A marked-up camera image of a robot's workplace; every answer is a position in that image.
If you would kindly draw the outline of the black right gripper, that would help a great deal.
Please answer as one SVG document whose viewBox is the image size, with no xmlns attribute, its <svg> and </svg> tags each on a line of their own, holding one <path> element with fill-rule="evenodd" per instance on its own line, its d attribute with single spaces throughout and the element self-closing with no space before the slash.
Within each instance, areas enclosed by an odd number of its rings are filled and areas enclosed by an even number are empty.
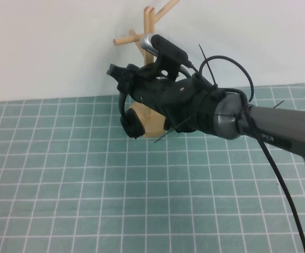
<svg viewBox="0 0 305 253">
<path fill-rule="evenodd" d="M 110 64 L 106 74 L 117 80 L 119 92 L 131 92 L 131 97 L 159 114 L 165 116 L 164 128 L 176 132 L 201 131 L 215 134 L 213 113 L 217 102 L 211 99 L 216 87 L 197 75 L 180 81 L 135 79 L 140 68 L 134 64 L 119 67 Z"/>
</svg>

